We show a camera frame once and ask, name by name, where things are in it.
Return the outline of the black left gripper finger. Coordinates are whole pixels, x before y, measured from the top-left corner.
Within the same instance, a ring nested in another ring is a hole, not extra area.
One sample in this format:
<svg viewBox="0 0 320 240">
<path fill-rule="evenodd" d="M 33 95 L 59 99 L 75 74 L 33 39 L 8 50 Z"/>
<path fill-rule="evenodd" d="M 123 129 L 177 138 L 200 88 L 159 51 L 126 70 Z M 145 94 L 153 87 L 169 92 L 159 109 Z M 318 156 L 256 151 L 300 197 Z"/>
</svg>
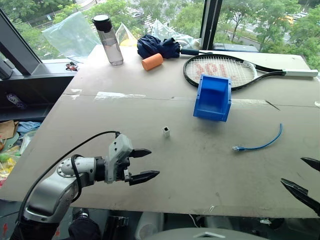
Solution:
<svg viewBox="0 0 320 240">
<path fill-rule="evenodd" d="M 158 170 L 147 170 L 147 171 L 140 172 L 139 174 L 136 174 L 136 175 L 131 175 L 128 181 L 129 185 L 133 186 L 133 185 L 145 183 L 155 178 L 159 173 L 160 171 Z"/>
<path fill-rule="evenodd" d="M 149 155 L 151 153 L 152 152 L 150 150 L 145 149 L 145 148 L 135 148 L 130 153 L 130 157 L 131 158 L 142 158 L 142 157 Z"/>
</svg>

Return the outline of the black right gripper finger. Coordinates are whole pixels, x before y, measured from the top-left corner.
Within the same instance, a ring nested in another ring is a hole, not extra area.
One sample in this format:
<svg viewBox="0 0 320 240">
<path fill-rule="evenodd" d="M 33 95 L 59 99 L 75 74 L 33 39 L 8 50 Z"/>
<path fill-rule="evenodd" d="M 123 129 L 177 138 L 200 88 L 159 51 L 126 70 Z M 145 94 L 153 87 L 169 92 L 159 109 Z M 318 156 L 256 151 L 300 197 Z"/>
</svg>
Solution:
<svg viewBox="0 0 320 240">
<path fill-rule="evenodd" d="M 302 186 L 281 178 L 282 185 L 300 202 L 311 208 L 318 216 L 320 216 L 320 203 L 308 196 L 308 190 Z"/>
<path fill-rule="evenodd" d="M 320 172 L 320 161 L 311 157 L 301 157 L 302 161 L 308 164 L 311 168 Z"/>
</svg>

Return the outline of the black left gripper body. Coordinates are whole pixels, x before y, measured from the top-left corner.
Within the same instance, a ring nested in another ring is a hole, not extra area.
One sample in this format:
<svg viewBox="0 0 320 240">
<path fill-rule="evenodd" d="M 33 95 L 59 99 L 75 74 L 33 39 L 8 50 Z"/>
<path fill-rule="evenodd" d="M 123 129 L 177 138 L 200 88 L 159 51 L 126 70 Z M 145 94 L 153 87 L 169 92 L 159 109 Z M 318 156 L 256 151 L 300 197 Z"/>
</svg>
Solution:
<svg viewBox="0 0 320 240">
<path fill-rule="evenodd" d="M 115 181 L 129 182 L 132 175 L 128 170 L 130 166 L 130 155 L 124 157 L 117 157 L 115 162 Z"/>
</svg>

